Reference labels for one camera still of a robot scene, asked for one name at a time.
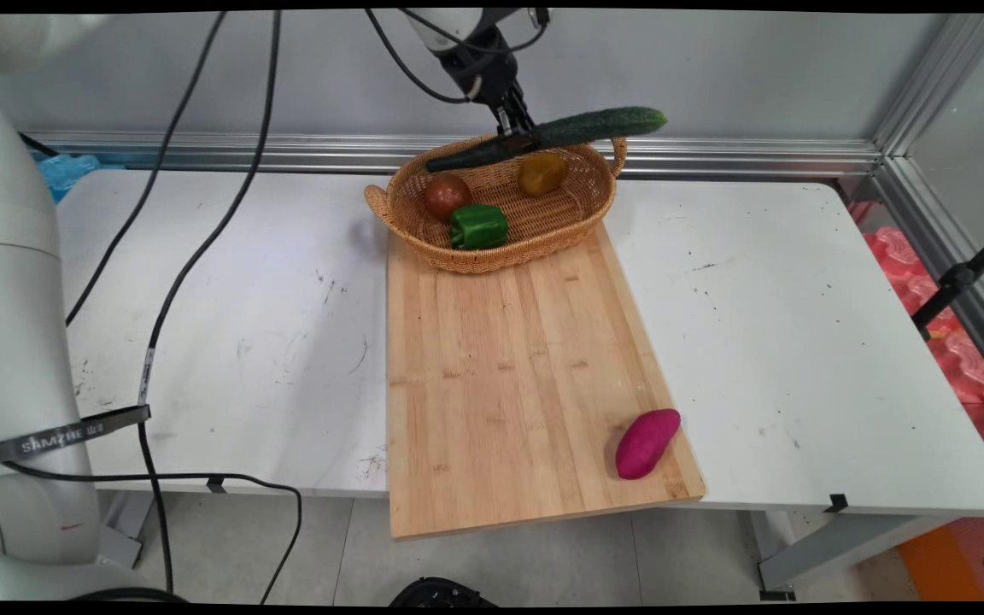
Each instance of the wooden cutting board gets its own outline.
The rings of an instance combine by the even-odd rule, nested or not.
[[[606,229],[483,275],[389,243],[394,538],[613,513],[706,493],[686,428],[655,471],[618,478],[622,433],[672,408]]]

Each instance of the wicker basket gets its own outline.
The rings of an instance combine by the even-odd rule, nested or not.
[[[451,249],[448,225],[432,218],[423,205],[423,190],[432,178],[423,165],[430,157],[450,155],[492,137],[424,152],[398,170],[387,190],[367,186],[363,192],[371,210],[432,267],[461,273],[492,272],[570,248],[602,221],[613,204],[616,179],[628,152],[624,138],[612,140],[613,164],[588,144],[547,150],[567,160],[569,171],[557,190],[540,197],[526,196],[518,187],[518,167],[527,156],[450,171],[466,181],[475,202],[502,209],[508,225],[507,244],[500,248],[472,252]]]

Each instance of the basket handle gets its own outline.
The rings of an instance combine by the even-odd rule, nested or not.
[[[363,190],[363,198],[367,205],[371,206],[371,211],[382,218],[387,226],[393,225],[393,214],[390,213],[390,199],[386,196],[386,190],[378,186],[367,186]]]
[[[625,157],[629,156],[629,141],[626,141],[625,137],[613,137],[610,143],[613,144],[613,162],[610,163],[610,171],[616,178],[621,174],[622,168],[625,168]]]

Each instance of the gray floor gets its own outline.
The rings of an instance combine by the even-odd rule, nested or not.
[[[501,606],[758,604],[745,513],[655,509],[394,542],[386,500],[304,498],[303,528],[269,603],[384,606],[422,576]],[[167,495],[176,593],[256,603],[293,530],[287,495]],[[160,583],[151,513],[138,569]],[[825,515],[793,515],[797,533]],[[816,583],[799,602],[917,600],[894,550]]]

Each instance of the blue object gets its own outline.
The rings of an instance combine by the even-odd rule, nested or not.
[[[40,175],[44,176],[48,190],[51,190],[51,198],[57,203],[90,171],[98,168],[125,168],[122,164],[102,164],[94,155],[52,156],[40,161],[36,167],[39,168]]]

